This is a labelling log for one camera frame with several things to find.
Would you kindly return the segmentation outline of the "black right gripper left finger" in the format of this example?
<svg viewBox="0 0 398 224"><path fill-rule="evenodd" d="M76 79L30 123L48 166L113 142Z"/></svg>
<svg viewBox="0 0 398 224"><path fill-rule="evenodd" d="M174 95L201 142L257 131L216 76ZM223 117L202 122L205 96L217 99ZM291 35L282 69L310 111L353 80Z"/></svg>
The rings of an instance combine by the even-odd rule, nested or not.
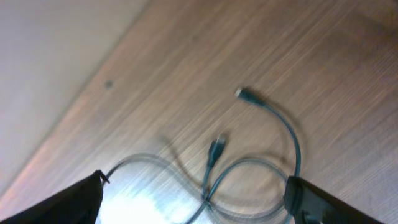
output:
<svg viewBox="0 0 398 224"><path fill-rule="evenodd" d="M104 174L96 170L88 177L1 223L95 223L103 200L103 182Z"/></svg>

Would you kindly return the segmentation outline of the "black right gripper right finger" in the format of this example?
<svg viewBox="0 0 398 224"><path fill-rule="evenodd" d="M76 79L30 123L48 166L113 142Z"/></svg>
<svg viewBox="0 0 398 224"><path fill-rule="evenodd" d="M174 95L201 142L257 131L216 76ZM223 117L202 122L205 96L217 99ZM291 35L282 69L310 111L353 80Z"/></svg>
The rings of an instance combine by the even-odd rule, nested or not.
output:
<svg viewBox="0 0 398 224"><path fill-rule="evenodd" d="M287 179L284 208L296 224L382 224L300 177Z"/></svg>

